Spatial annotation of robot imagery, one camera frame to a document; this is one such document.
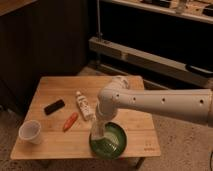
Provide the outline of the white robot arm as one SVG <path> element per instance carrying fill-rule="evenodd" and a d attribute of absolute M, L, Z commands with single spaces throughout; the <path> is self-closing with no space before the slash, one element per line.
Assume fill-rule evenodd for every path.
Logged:
<path fill-rule="evenodd" d="M 119 109 L 148 112 L 213 127 L 211 89 L 132 90 L 126 77 L 115 76 L 99 91 L 97 97 L 92 140 L 104 137 L 105 125 L 117 115 Z"/>

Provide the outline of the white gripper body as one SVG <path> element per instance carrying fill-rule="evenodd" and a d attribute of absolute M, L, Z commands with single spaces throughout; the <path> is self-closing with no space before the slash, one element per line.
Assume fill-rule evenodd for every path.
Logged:
<path fill-rule="evenodd" d="M 104 137 L 106 122 L 103 120 L 93 119 L 91 126 L 91 139 L 100 140 Z"/>

